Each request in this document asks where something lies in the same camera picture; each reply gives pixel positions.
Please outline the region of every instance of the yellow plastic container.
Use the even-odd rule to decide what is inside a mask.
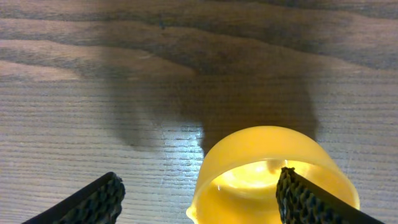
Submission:
[[[285,166],[359,209],[354,185],[315,141],[259,126],[225,137],[206,155],[187,216],[195,224],[281,223],[275,193]]]

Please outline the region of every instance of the wooden table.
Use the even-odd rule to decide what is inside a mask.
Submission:
[[[316,139],[398,223],[397,18],[396,0],[0,0],[0,223],[108,171],[118,223],[191,223],[203,155],[258,125]]]

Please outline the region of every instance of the dark wood grain streak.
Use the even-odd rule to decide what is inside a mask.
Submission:
[[[203,156],[257,125],[314,138],[362,210],[397,223],[397,7],[0,0],[0,223],[108,171],[118,223],[190,223]]]

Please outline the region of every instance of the yellow bowl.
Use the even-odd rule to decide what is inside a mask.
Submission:
[[[187,216],[195,224],[281,223],[275,193],[285,166],[359,209],[354,185],[315,141],[259,126],[225,137],[206,155]]]

